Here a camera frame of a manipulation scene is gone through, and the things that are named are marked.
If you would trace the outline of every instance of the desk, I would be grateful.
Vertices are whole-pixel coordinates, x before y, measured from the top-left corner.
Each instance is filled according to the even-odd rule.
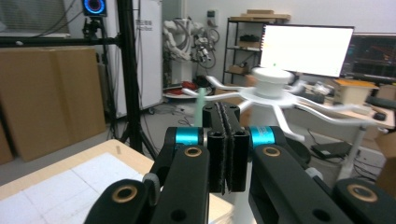
[[[312,88],[313,86],[310,85],[305,85],[307,92],[308,93],[312,93]],[[326,106],[331,106],[332,105],[332,97],[326,97],[325,103],[323,105]],[[317,111],[320,111],[322,113],[324,113],[323,110],[321,110],[318,106],[312,106],[311,107],[315,108]],[[335,117],[335,118],[341,118],[341,119],[365,119],[365,120],[370,120],[375,122],[375,124],[378,127],[381,128],[386,128],[386,129],[394,129],[395,127],[395,119],[394,119],[394,111],[393,110],[389,110],[389,109],[385,109],[385,108],[380,108],[382,111],[384,111],[387,115],[387,118],[385,120],[376,120],[373,119],[373,115],[375,114],[375,111],[372,110],[368,115],[362,115],[362,114],[358,114],[355,113],[351,110],[346,110],[346,111],[337,111],[337,112],[327,112],[324,113],[326,115],[329,115],[331,117]]]
[[[308,106],[321,112],[322,114],[324,114],[330,118],[333,118],[333,119],[362,119],[362,120],[366,120],[366,121],[371,121],[373,123],[372,125],[376,125],[377,127],[381,127],[381,128],[393,129],[395,127],[394,111],[388,110],[385,108],[379,108],[381,111],[385,112],[387,115],[385,120],[380,121],[380,120],[373,119],[373,114],[375,113],[374,110],[372,110],[368,115],[362,115],[362,114],[355,113],[351,110],[328,111],[328,110],[324,110],[323,108],[320,108],[320,106],[318,106],[318,105],[308,105]],[[307,120],[307,123],[313,122],[313,120],[309,117],[305,118],[305,120]],[[340,128],[340,125],[344,125],[344,127],[347,127],[346,123],[345,124],[338,123],[338,128],[332,129],[332,132],[334,133],[334,135],[329,134],[329,136],[338,137],[339,139],[347,140],[347,139],[345,139],[345,135],[349,135],[350,133],[346,133],[345,128]],[[354,160],[355,160],[356,156],[358,155],[359,147],[360,147],[363,137],[366,133],[366,128],[369,125],[370,124],[360,124],[360,125],[358,124],[358,126],[352,125],[359,129],[358,129],[357,133],[351,138],[352,139],[351,140],[352,148],[350,149],[349,154],[348,154],[345,162],[343,163],[343,166],[341,168],[338,179],[350,177],[350,175],[352,173],[353,165],[354,165]],[[319,127],[319,130],[321,133],[326,133],[326,132],[328,133],[329,130],[327,130],[327,129],[328,129],[328,125],[323,125],[322,127]]]
[[[33,185],[39,184],[40,182],[57,174],[69,171],[86,161],[106,153],[110,153],[112,156],[132,167],[140,174],[147,173],[153,164],[153,161],[130,149],[121,142],[117,140],[109,140],[96,147],[89,148],[74,156],[58,161],[48,167],[1,186],[0,202],[11,195],[19,193],[21,190],[28,189]],[[209,201],[209,220],[212,220],[212,223],[226,222],[231,218],[233,206],[230,203],[227,203],[212,194],[210,194]]]

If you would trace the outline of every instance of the shelf unit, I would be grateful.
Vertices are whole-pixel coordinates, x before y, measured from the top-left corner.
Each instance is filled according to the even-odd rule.
[[[232,56],[233,57],[232,64],[236,64],[237,63],[236,55],[238,54],[238,51],[244,51],[244,52],[251,52],[252,53],[249,56],[249,57],[251,57],[251,56],[253,57],[253,64],[250,64],[250,67],[258,65],[259,61],[260,61],[260,52],[261,52],[260,49],[254,49],[254,48],[245,49],[245,48],[239,48],[238,47],[238,36],[239,36],[239,33],[240,33],[239,32],[239,29],[240,29],[239,24],[240,23],[257,23],[257,24],[260,24],[261,26],[263,26],[264,24],[268,24],[270,22],[269,21],[240,21],[240,20],[232,20],[231,18],[228,18],[228,20],[227,20],[226,41],[225,41],[225,50],[224,50],[225,52],[224,52],[224,65],[223,65],[222,83],[224,83],[224,78],[225,78],[226,74],[231,75],[231,83],[233,83],[233,76],[234,75],[239,75],[239,76],[246,75],[244,73],[239,74],[239,73],[233,73],[233,72],[229,71],[229,67],[227,66],[227,62],[228,62],[227,58],[229,58],[228,57],[229,51],[233,52],[232,53],[232,55],[233,55]],[[233,37],[233,46],[230,46],[232,40],[229,41],[229,34],[230,34],[230,26],[232,26],[232,25],[235,27],[235,36]]]

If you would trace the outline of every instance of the black stand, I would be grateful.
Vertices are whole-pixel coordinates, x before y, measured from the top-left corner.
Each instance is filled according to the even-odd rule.
[[[118,0],[120,35],[116,38],[101,39],[61,39],[61,38],[26,38],[0,37],[0,48],[55,47],[55,46],[92,46],[117,44],[121,48],[123,77],[128,126],[120,141],[125,143],[129,138],[130,146],[143,154],[142,142],[152,159],[157,158],[150,141],[140,124],[140,97],[137,81],[137,62],[134,41],[134,10],[132,1]]]
[[[142,142],[148,149],[152,159],[157,153],[142,130],[140,123],[139,86],[137,81],[137,62],[134,41],[134,9],[131,0],[118,0],[120,47],[122,68],[124,75],[125,100],[128,126],[120,141],[124,143],[128,138],[131,148],[143,154]]]
[[[118,125],[117,125],[117,109],[116,103],[114,100],[114,91],[112,89],[113,81],[112,77],[108,72],[108,58],[107,58],[107,35],[106,35],[106,27],[102,17],[91,17],[91,22],[87,22],[87,19],[84,21],[84,28],[82,29],[82,33],[84,34],[85,39],[98,40],[96,36],[97,30],[100,29],[102,39],[103,39],[103,57],[102,63],[105,65],[105,74],[106,74],[106,90],[107,94],[110,96],[107,99],[107,106],[109,108],[109,118],[110,118],[110,127],[109,130],[112,133],[112,138],[119,138],[118,134]]]

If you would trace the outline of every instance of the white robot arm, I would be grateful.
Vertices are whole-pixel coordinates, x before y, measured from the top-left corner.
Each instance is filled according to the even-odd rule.
[[[192,35],[199,35],[205,31],[199,22],[190,19],[179,19],[163,22],[164,45],[175,57],[189,61],[192,46]]]

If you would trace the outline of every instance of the computer monitor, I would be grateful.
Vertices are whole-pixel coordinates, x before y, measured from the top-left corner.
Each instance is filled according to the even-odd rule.
[[[260,67],[339,77],[354,27],[267,24]]]

